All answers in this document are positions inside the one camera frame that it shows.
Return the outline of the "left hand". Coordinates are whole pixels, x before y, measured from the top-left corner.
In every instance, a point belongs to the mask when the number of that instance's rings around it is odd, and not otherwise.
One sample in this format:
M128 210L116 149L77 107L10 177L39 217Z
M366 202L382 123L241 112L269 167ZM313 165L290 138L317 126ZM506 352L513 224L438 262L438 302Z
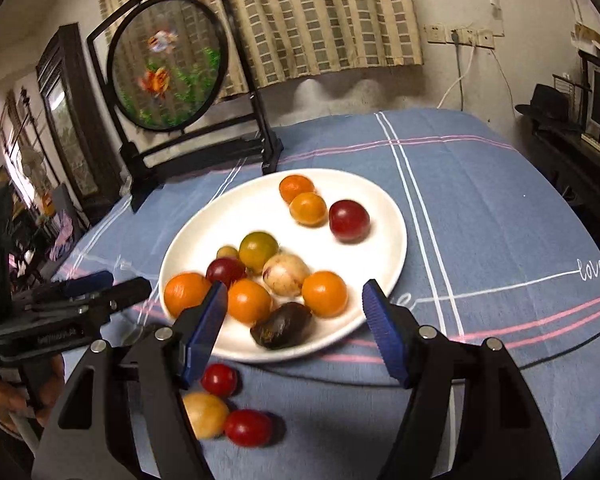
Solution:
M45 426L50 411L55 406L62 389L65 385L65 361L61 354L52 359L53 374L45 385L38 390L43 407L36 412L36 420L41 426ZM20 433L12 421L12 413L19 413L27 407L24 396L12 385L0 379L0 428L17 439L21 439Z

